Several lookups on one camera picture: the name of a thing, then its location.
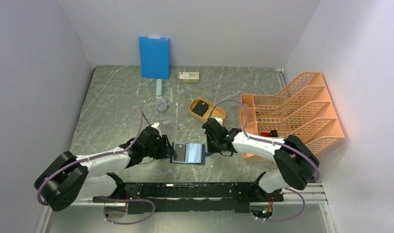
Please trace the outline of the navy blue card holder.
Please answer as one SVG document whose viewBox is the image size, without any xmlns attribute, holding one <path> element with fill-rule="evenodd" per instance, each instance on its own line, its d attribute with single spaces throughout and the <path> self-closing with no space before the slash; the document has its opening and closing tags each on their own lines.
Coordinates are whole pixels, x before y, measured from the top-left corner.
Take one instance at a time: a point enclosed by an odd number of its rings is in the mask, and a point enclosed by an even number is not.
<svg viewBox="0 0 394 233">
<path fill-rule="evenodd" d="M 186 161 L 184 163 L 177 164 L 190 164 L 190 165 L 204 165 L 207 157 L 211 155 L 210 152 L 206 150 L 206 145 L 201 143 L 186 143 L 187 144 L 187 155 Z"/>
</svg>

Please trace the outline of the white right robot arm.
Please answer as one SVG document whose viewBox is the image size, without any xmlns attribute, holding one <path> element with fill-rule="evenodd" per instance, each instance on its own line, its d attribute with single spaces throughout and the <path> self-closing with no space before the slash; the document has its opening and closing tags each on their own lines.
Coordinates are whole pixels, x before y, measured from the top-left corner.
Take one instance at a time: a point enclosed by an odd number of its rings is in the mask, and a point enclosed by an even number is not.
<svg viewBox="0 0 394 233">
<path fill-rule="evenodd" d="M 276 164 L 275 170 L 265 172 L 255 182 L 253 195 L 259 201 L 286 187 L 304 190 L 318 174 L 319 160 L 295 135 L 272 138 L 256 136 L 237 128 L 227 130 L 213 118 L 207 120 L 202 129 L 215 152 L 249 153 Z"/>
</svg>

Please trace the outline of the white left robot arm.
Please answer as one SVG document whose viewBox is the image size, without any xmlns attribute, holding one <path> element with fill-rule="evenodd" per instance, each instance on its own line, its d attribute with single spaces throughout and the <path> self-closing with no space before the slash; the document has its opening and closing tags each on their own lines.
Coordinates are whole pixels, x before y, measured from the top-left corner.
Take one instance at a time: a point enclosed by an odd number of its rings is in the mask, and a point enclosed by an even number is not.
<svg viewBox="0 0 394 233">
<path fill-rule="evenodd" d="M 117 172 L 141 164 L 145 157 L 159 160 L 175 154 L 167 135 L 152 126 L 109 151 L 91 155 L 66 151 L 36 179 L 37 199 L 55 212 L 81 199 L 106 197 L 114 202 L 128 199 L 125 182 Z"/>
</svg>

